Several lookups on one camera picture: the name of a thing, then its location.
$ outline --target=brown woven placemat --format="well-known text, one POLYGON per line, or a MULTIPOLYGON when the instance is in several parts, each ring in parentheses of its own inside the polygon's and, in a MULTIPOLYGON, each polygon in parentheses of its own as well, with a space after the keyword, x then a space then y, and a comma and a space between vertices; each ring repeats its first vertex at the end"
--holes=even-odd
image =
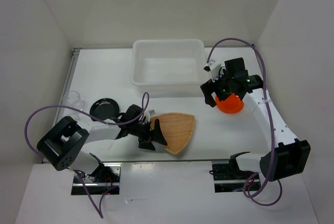
POLYGON ((193 135, 195 116, 185 113, 164 113, 151 118, 151 129, 154 121, 159 119, 160 128, 167 142, 166 150, 172 154, 179 153, 193 135))

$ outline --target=white wall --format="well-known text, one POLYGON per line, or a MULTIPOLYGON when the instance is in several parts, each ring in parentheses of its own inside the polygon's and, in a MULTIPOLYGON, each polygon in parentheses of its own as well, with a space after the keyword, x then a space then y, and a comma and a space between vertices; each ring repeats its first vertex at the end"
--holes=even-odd
MULTIPOLYGON (((44 0, 0 0, 0 7, 0 216, 14 223, 36 161, 23 127, 33 110, 58 103, 71 50, 44 0)), ((53 116, 48 111, 32 122, 33 144, 53 116)))
POLYGON ((256 42, 277 0, 46 0, 71 46, 224 37, 256 42))
POLYGON ((311 144, 303 173, 319 223, 334 209, 334 0, 279 0, 258 46, 287 123, 311 144))

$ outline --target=cable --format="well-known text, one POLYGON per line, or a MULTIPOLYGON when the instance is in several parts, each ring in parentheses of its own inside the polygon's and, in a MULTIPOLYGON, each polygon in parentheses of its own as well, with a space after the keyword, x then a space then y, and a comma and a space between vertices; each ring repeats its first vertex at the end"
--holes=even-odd
POLYGON ((92 119, 98 121, 98 122, 101 122, 103 124, 106 124, 106 125, 113 125, 113 126, 123 126, 123 125, 127 125, 127 124, 130 124, 134 121, 136 121, 137 119, 139 119, 145 112, 145 110, 147 109, 147 106, 148 106, 148 103, 150 101, 150 95, 148 94, 148 92, 144 92, 143 96, 142 96, 142 105, 144 105, 144 98, 145 98, 145 95, 147 95, 147 102, 146 102, 146 105, 145 107, 143 107, 143 110, 141 111, 141 113, 136 116, 135 118, 133 118, 132 120, 130 121, 127 121, 127 122, 121 122, 121 123, 111 123, 111 122, 106 122, 106 121, 103 121, 93 115, 90 115, 89 113, 86 113, 86 112, 83 112, 83 111, 80 111, 79 109, 76 109, 76 108, 72 108, 72 107, 69 107, 67 105, 46 105, 45 107, 42 107, 42 108, 39 108, 37 109, 36 111, 34 111, 27 119, 26 121, 26 124, 25 124, 25 140, 26 140, 26 143, 28 145, 28 147, 37 155, 39 156, 43 156, 38 150, 36 150, 32 144, 30 143, 29 141, 29 138, 28 138, 28 126, 29 126, 29 122, 31 121, 32 117, 34 117, 35 114, 45 110, 45 109, 49 109, 49 108, 67 108, 67 109, 71 109, 73 111, 76 111, 76 112, 79 112, 79 113, 82 113, 88 117, 91 117, 92 119))
POLYGON ((259 51, 252 45, 250 44, 249 42, 245 41, 245 40, 242 40, 242 39, 239 39, 239 38, 225 38, 225 39, 222 39, 220 41, 218 41, 211 49, 210 51, 210 54, 208 56, 208 59, 207 59, 207 63, 210 61, 210 58, 211 58, 211 55, 214 51, 214 49, 216 48, 217 45, 219 45, 220 43, 222 43, 223 41, 227 41, 227 40, 235 40, 235 41, 240 41, 246 45, 248 45, 250 48, 252 48, 255 52, 255 55, 256 57, 260 60, 261 62, 261 66, 262 66, 262 72, 263 72, 263 97, 266 101, 266 108, 267 108, 267 111, 268 111, 268 116, 269 116, 269 124, 270 124, 270 133, 271 133, 271 151, 270 151, 270 162, 269 162, 269 168, 268 168, 268 173, 267 173, 267 176, 265 178, 265 181, 263 182, 263 184, 261 185, 261 187, 259 188, 258 191, 256 191, 254 194, 250 194, 249 192, 249 188, 252 187, 253 184, 248 185, 248 183, 250 182, 250 180, 252 178, 254 178, 255 176, 258 175, 258 173, 254 173, 252 176, 250 176, 244 186, 243 186, 243 193, 245 195, 246 198, 249 198, 251 199, 253 202, 255 202, 256 204, 260 205, 260 206, 272 206, 274 204, 276 204, 282 197, 282 193, 283 193, 283 188, 282 188, 282 184, 279 180, 278 181, 278 184, 280 186, 280 195, 278 196, 278 198, 272 202, 272 203, 269 203, 269 204, 263 204, 263 203, 260 203, 260 202, 257 202, 256 200, 254 200, 254 197, 256 197, 257 195, 259 195, 263 189, 266 187, 266 185, 268 184, 269 182, 269 178, 272 174, 272 171, 273 171, 273 160, 274 160, 274 156, 275 156, 275 132, 274 132, 274 127, 273 127, 273 120, 272 120, 272 115, 271 115, 271 111, 270 111, 270 106, 268 104, 268 101, 267 101, 267 93, 266 93, 266 90, 267 90, 267 77, 266 77, 266 67, 265 67, 265 62, 261 56, 261 54, 259 53, 259 51))
POLYGON ((101 209, 102 200, 103 200, 104 196, 105 196, 107 193, 109 193, 112 189, 116 188, 116 186, 115 186, 115 187, 111 187, 111 188, 109 188, 107 191, 105 191, 105 192, 103 193, 103 195, 101 196, 101 199, 100 199, 99 207, 97 207, 97 205, 95 204, 95 202, 94 202, 93 199, 92 199, 92 196, 90 195, 90 193, 89 193, 89 191, 88 191, 88 188, 87 188, 87 186, 86 186, 84 180, 81 178, 80 173, 79 173, 77 170, 73 170, 73 171, 74 171, 74 172, 77 174, 77 176, 79 177, 79 180, 80 180, 81 183, 82 183, 83 189, 85 190, 85 192, 86 192, 86 194, 87 194, 87 196, 88 196, 90 202, 92 202, 93 207, 94 207, 95 210, 98 212, 98 214, 100 215, 101 219, 103 219, 103 213, 102 213, 102 209, 101 209))

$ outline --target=white plastic container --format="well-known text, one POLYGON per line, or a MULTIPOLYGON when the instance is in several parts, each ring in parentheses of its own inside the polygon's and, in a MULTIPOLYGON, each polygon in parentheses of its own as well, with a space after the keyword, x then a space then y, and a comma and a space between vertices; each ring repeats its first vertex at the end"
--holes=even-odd
POLYGON ((152 97, 202 97, 200 85, 209 79, 204 65, 200 40, 138 40, 130 80, 152 97))

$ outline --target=purple cable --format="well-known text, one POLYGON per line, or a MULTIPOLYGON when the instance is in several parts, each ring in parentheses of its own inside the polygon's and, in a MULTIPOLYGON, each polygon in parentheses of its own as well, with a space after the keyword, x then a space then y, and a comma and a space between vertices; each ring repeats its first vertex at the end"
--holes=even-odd
POLYGON ((133 118, 132 120, 130 121, 127 121, 127 122, 122 122, 122 123, 108 123, 108 122, 105 122, 93 115, 90 115, 89 113, 86 113, 86 112, 83 112, 83 111, 80 111, 79 109, 76 109, 76 108, 72 108, 72 107, 69 107, 67 105, 46 105, 45 107, 42 107, 42 108, 39 108, 37 109, 36 111, 34 111, 27 119, 26 121, 26 124, 25 124, 25 140, 26 140, 26 143, 28 145, 28 147, 37 155, 40 155, 40 156, 43 156, 38 150, 36 150, 31 144, 30 144, 30 141, 29 141, 29 138, 28 138, 28 125, 29 125, 29 122, 31 121, 32 117, 34 117, 35 114, 45 110, 45 109, 49 109, 49 108, 67 108, 67 109, 71 109, 73 111, 76 111, 76 112, 79 112, 79 113, 82 113, 88 117, 91 117, 92 119, 98 121, 98 122, 101 122, 103 124, 106 124, 106 125, 113 125, 113 126, 123 126, 123 125, 126 125, 126 124, 130 124, 134 121, 136 121, 137 119, 139 119, 145 112, 145 110, 147 109, 147 106, 148 106, 148 103, 150 101, 150 95, 148 94, 148 92, 144 92, 143 96, 142 96, 142 105, 144 106, 144 98, 145 98, 145 95, 147 95, 147 102, 146 102, 146 105, 145 107, 143 107, 143 110, 142 112, 135 118, 133 118))
POLYGON ((77 174, 77 176, 79 177, 79 180, 81 181, 82 183, 82 186, 83 186, 83 189, 85 190, 90 202, 92 202, 92 205, 93 207, 95 208, 95 210, 98 212, 98 214, 100 215, 101 219, 103 219, 103 213, 102 213, 102 209, 101 209, 101 205, 102 205, 102 200, 104 198, 104 196, 109 193, 112 189, 116 188, 116 186, 112 186, 111 188, 109 188, 107 191, 105 191, 103 193, 103 195, 101 196, 101 199, 100 199, 100 203, 99 203, 99 207, 97 207, 97 205, 95 204, 95 202, 93 201, 92 199, 92 196, 90 195, 89 191, 88 191, 88 188, 84 182, 84 180, 82 179, 80 173, 77 171, 77 170, 74 170, 74 172, 77 174))
MULTIPOLYGON (((265 67, 265 62, 263 61, 263 58, 261 56, 261 54, 259 53, 259 51, 249 42, 242 40, 242 39, 238 39, 238 38, 225 38, 222 39, 220 41, 218 41, 211 49, 207 63, 210 61, 211 55, 214 51, 214 49, 216 48, 217 45, 219 45, 221 42, 223 41, 227 41, 227 40, 235 40, 235 41, 240 41, 246 45, 248 45, 250 48, 252 48, 255 52, 255 55, 257 56, 257 58, 260 60, 261 62, 261 66, 262 66, 262 72, 263 72, 263 97, 265 99, 265 101, 267 100, 267 78, 266 78, 266 67, 265 67)), ((251 175, 245 182, 244 186, 243 186, 243 193, 245 195, 246 198, 250 198, 253 202, 255 202, 256 204, 260 205, 260 206, 272 206, 274 204, 276 204, 282 197, 282 193, 283 193, 283 188, 282 188, 282 184, 281 182, 278 180, 278 184, 280 186, 280 194, 278 196, 278 198, 269 204, 263 204, 260 202, 257 202, 256 200, 254 200, 254 197, 256 197, 257 195, 259 195, 263 189, 266 187, 267 183, 269 182, 269 178, 272 174, 273 171, 273 160, 274 160, 274 156, 275 156, 275 133, 274 133, 274 127, 273 127, 273 121, 272 121, 272 115, 271 115, 271 111, 270 111, 270 106, 268 104, 268 102, 266 102, 266 107, 267 107, 267 111, 268 111, 268 117, 269 117, 269 123, 270 123, 270 133, 271 133, 271 151, 270 151, 270 162, 269 162, 269 168, 268 168, 268 173, 267 173, 267 177, 265 178, 265 181, 263 182, 263 184, 261 185, 261 187, 259 188, 258 191, 256 191, 254 194, 250 194, 249 189, 251 188, 252 185, 247 186, 249 184, 249 182, 251 181, 252 178, 254 178, 255 176, 258 175, 258 173, 254 173, 253 175, 251 175)))

